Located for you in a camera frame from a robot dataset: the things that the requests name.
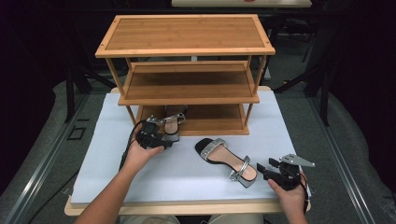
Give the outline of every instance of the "hand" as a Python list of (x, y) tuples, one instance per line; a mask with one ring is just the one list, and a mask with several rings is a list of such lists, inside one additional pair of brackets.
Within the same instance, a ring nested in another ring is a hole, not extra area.
[[(304, 174), (301, 174), (302, 183), (306, 186)], [(273, 189), (273, 191), (279, 197), (280, 205), (285, 211), (286, 217), (289, 220), (289, 223), (294, 223), (296, 220), (301, 219), (306, 222), (304, 215), (304, 201), (305, 201), (305, 191), (301, 185), (298, 185), (295, 189), (292, 190), (283, 190), (274, 180), (269, 179), (268, 185)]]
[(142, 148), (135, 140), (135, 133), (132, 136), (133, 142), (129, 147), (128, 156), (121, 170), (140, 171), (150, 158), (163, 152), (163, 147), (154, 147), (151, 149)]

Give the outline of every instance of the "top shelf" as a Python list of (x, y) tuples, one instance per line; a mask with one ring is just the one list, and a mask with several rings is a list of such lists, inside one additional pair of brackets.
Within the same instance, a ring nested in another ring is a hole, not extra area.
[(97, 58), (274, 55), (257, 15), (116, 16)]

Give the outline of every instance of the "sandal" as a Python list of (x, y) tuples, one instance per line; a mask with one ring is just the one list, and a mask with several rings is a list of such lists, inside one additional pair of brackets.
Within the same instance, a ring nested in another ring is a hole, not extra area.
[(185, 114), (188, 107), (186, 105), (166, 105), (166, 118), (164, 120), (163, 131), (165, 132), (164, 139), (169, 142), (177, 142), (178, 125), (186, 120)]
[(228, 148), (224, 140), (204, 138), (195, 145), (195, 150), (207, 162), (212, 164), (226, 164), (232, 171), (230, 179), (239, 181), (245, 188), (250, 187), (257, 177), (257, 171), (249, 165), (250, 158), (241, 160)]

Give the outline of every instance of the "middle shelf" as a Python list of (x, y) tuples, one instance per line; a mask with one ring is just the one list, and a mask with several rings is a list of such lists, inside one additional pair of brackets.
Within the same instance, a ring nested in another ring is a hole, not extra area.
[(248, 61), (131, 63), (119, 105), (257, 104)]

